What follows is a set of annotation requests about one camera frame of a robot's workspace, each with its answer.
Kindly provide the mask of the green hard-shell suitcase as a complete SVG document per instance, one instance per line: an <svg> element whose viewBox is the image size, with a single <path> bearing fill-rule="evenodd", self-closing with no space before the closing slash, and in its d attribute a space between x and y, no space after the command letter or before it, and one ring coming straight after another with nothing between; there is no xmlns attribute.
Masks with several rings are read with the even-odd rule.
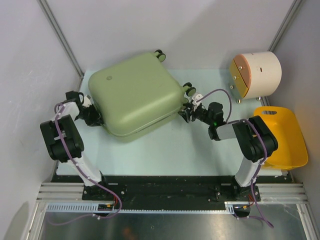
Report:
<svg viewBox="0 0 320 240"><path fill-rule="evenodd" d="M93 73L88 90L108 134L130 142L174 119L196 93L181 85L163 66L158 49L126 59Z"/></svg>

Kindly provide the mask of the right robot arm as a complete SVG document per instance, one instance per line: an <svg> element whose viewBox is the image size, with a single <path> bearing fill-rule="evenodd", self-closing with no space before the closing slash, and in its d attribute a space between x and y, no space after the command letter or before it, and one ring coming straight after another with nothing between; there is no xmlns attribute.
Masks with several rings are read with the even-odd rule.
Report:
<svg viewBox="0 0 320 240"><path fill-rule="evenodd" d="M243 159L233 176L226 195L242 201L254 189L257 175L268 157L279 147L278 140L260 116L228 123L224 120L223 105L212 102L208 108L195 101L185 103L178 114L187 122L199 120L208 125L211 140L236 139Z"/></svg>

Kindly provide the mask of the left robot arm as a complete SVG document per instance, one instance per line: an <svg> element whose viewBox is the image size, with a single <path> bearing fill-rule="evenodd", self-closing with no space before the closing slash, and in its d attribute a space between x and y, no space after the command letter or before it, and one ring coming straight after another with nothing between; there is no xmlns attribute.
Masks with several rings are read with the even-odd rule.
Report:
<svg viewBox="0 0 320 240"><path fill-rule="evenodd" d="M89 95L69 91L65 97L55 105L54 117L40 124L47 152L52 160L70 165L84 185L94 186L93 194L105 200L110 196L111 188L103 183L101 171L85 156L85 145L75 124L76 120L83 120L89 127L100 127L103 118Z"/></svg>

